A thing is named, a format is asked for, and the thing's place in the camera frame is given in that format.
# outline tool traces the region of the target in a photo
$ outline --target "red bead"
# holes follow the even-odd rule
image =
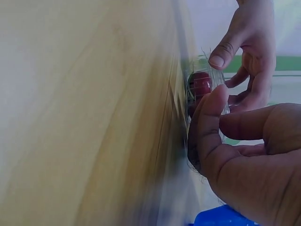
[[[196,99],[189,104],[188,114],[190,117],[193,116],[202,97],[211,92],[212,86],[212,80],[206,72],[195,72],[191,76],[190,91]]]

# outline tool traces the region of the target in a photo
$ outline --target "transparent plastic bag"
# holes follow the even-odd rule
[[[190,120],[202,97],[205,94],[212,92],[221,84],[225,84],[224,74],[222,71],[216,70],[210,66],[206,54],[198,57],[192,62],[192,73],[187,82],[188,115]],[[228,113],[230,113],[230,109],[228,105],[226,105],[222,114]],[[220,136],[224,143],[225,136],[221,131]]]

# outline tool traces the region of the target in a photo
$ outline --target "hand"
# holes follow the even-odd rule
[[[238,4],[227,34],[209,58],[212,67],[222,70],[239,48],[243,50],[242,65],[226,85],[234,88],[250,79],[246,91],[229,97],[231,112],[254,110],[267,104],[276,66],[272,2],[238,0]]]
[[[190,162],[219,198],[250,220],[301,225],[301,105],[221,116],[227,92],[218,86],[198,105],[189,129]],[[219,127],[229,138],[264,144],[222,144]]]

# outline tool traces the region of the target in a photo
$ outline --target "blue object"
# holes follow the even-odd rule
[[[201,212],[197,215],[193,226],[258,226],[228,205]]]

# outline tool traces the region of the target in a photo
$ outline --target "wooden surface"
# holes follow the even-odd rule
[[[183,225],[183,0],[2,0],[0,225]]]

